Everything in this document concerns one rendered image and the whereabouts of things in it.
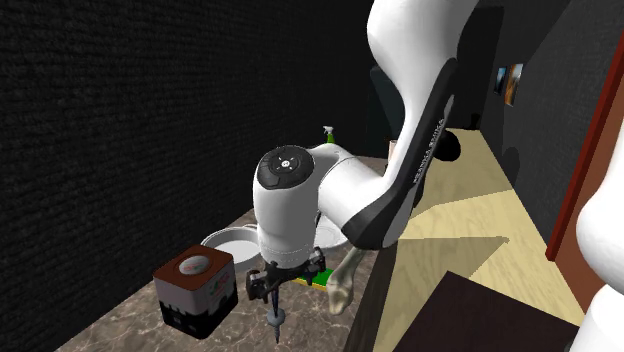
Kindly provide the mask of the white bowl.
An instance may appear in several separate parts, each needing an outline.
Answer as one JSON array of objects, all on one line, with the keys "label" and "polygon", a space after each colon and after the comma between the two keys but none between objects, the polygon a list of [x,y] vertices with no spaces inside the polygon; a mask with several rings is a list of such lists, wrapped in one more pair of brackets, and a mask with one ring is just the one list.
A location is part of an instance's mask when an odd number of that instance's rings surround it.
[{"label": "white bowl", "polygon": [[237,272],[252,269],[260,256],[256,224],[224,228],[204,238],[201,244],[230,253]]}]

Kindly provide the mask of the dark grey pointed tool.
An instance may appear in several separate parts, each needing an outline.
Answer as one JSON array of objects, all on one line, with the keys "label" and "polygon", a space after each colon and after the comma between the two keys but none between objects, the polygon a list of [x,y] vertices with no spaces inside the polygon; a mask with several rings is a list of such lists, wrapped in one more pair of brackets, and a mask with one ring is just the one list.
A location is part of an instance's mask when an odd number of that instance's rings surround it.
[{"label": "dark grey pointed tool", "polygon": [[273,328],[275,342],[280,342],[280,326],[285,322],[285,311],[279,307],[279,289],[271,292],[272,308],[267,312],[267,323]]}]

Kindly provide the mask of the orange wall picture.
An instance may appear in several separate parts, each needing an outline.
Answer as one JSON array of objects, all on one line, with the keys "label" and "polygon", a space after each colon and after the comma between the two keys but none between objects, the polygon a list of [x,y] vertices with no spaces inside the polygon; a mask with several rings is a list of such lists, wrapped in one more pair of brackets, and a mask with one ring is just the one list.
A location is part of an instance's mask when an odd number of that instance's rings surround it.
[{"label": "orange wall picture", "polygon": [[507,79],[504,102],[508,106],[513,106],[518,91],[519,82],[522,74],[523,64],[513,64],[510,67]]}]

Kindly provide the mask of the red-brown door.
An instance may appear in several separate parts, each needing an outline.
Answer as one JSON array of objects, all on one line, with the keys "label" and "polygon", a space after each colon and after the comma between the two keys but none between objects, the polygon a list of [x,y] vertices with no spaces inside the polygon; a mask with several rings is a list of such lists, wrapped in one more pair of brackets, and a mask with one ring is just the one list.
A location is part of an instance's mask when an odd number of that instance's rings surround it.
[{"label": "red-brown door", "polygon": [[624,127],[624,30],[604,80],[589,128],[566,195],[561,205],[545,256],[560,270],[582,311],[587,311],[605,280],[594,270],[600,253],[593,249],[589,226],[595,203],[607,190],[615,171],[618,137]]}]

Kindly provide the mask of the brown and white cube box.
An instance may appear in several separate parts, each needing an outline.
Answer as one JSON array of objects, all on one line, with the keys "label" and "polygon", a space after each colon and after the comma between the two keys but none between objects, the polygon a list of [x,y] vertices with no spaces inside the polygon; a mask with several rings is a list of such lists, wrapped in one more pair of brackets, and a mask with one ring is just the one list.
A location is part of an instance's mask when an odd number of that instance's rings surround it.
[{"label": "brown and white cube box", "polygon": [[205,339],[238,304],[233,256],[200,244],[153,273],[163,321]]}]

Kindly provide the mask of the green and yellow sponge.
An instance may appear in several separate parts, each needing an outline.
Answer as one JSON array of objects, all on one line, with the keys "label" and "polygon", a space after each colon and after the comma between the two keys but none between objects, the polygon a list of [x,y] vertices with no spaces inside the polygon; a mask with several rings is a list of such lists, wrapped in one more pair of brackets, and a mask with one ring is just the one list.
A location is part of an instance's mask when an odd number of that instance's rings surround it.
[{"label": "green and yellow sponge", "polygon": [[325,271],[323,272],[319,272],[316,276],[314,276],[312,278],[311,284],[309,285],[307,280],[304,277],[299,277],[293,280],[294,283],[298,283],[301,284],[303,286],[310,286],[314,289],[320,290],[320,291],[325,291],[326,290],[326,284],[327,281],[329,279],[329,277],[331,276],[331,274],[333,273],[333,269],[327,268]]}]

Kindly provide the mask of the white plate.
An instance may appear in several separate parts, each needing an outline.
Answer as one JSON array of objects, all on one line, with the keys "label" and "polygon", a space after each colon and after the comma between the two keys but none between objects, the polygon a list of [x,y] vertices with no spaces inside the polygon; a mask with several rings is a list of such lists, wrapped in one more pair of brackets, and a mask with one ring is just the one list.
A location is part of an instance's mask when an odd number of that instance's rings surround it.
[{"label": "white plate", "polygon": [[316,226],[314,246],[322,250],[331,250],[348,242],[341,229],[325,215],[321,215]]}]

